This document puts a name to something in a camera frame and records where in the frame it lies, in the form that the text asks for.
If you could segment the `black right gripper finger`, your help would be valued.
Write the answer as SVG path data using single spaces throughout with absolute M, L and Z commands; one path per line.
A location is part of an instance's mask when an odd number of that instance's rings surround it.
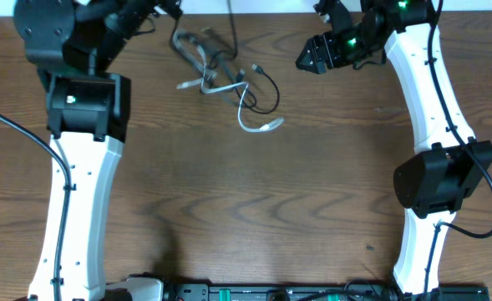
M 330 58 L 300 58 L 297 59 L 295 65 L 302 71 L 307 71 L 313 74 L 325 74 L 328 69 L 332 68 Z
M 316 35 L 309 38 L 300 54 L 300 63 L 330 63 L 329 37 Z

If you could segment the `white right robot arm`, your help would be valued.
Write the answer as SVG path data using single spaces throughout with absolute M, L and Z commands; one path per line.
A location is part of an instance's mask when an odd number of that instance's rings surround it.
M 404 209 L 403 238 L 389 284 L 350 299 L 486 300 L 476 285 L 439 284 L 439 261 L 448 230 L 466 198 L 489 180 L 492 144 L 480 141 L 455 98 L 440 49 L 440 1 L 363 1 L 355 23 L 339 1 L 321 0 L 316 13 L 331 30 L 309 38 L 298 69 L 323 74 L 350 66 L 361 69 L 380 52 L 401 84 L 413 127 L 414 154 L 393 173 L 395 195 Z

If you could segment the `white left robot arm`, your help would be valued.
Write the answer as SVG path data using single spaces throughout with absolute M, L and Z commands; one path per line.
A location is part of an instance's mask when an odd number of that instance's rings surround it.
M 13 21 L 46 93 L 52 185 L 30 300 L 162 300 L 147 274 L 109 283 L 104 237 L 114 173 L 123 154 L 131 82 L 109 66 L 149 15 L 182 12 L 176 1 L 31 0 Z

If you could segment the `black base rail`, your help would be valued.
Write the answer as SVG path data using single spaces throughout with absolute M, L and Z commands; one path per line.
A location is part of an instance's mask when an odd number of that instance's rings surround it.
M 421 300 L 422 297 L 411 293 L 399 293 L 390 285 L 353 280 L 344 285 L 316 287 L 167 283 L 163 299 L 174 301 L 395 301 Z

